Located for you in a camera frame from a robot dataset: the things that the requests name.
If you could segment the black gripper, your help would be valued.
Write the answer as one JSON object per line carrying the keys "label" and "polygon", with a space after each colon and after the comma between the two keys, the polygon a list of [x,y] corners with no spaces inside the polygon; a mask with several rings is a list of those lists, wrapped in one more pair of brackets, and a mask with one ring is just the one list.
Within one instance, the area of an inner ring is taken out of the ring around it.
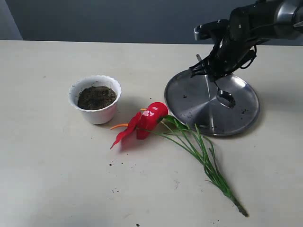
{"label": "black gripper", "polygon": [[225,37],[208,57],[189,67],[190,77],[207,75],[211,82],[246,69],[257,56],[257,39],[234,41]]}

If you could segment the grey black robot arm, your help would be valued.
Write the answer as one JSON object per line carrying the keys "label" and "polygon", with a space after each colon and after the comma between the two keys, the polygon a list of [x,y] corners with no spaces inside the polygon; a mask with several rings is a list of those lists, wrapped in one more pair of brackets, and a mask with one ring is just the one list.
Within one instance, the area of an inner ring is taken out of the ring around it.
{"label": "grey black robot arm", "polygon": [[303,33],[301,0],[258,0],[234,9],[229,19],[194,28],[195,39],[211,38],[213,49],[189,68],[191,76],[209,75],[213,80],[248,68],[257,56],[257,46],[271,39],[296,39]]}

